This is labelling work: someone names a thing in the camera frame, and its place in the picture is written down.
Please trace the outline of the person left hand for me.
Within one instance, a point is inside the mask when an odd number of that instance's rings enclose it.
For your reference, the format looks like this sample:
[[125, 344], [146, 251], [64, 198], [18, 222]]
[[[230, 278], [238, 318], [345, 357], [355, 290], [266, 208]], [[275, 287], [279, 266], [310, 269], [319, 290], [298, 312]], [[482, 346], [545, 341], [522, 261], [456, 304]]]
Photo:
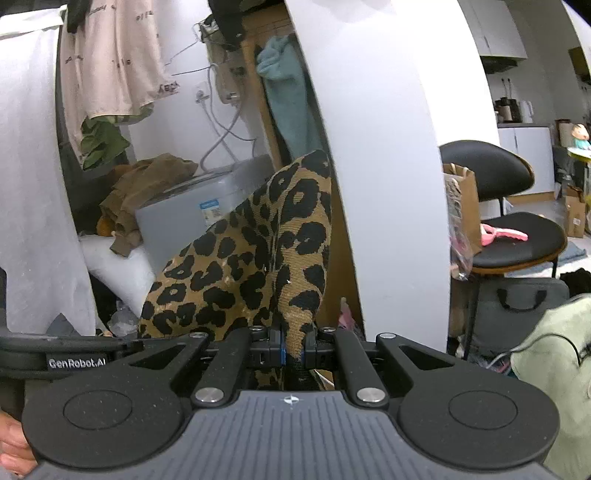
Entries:
[[5, 412], [0, 417], [1, 466], [23, 478], [37, 466], [21, 423]]

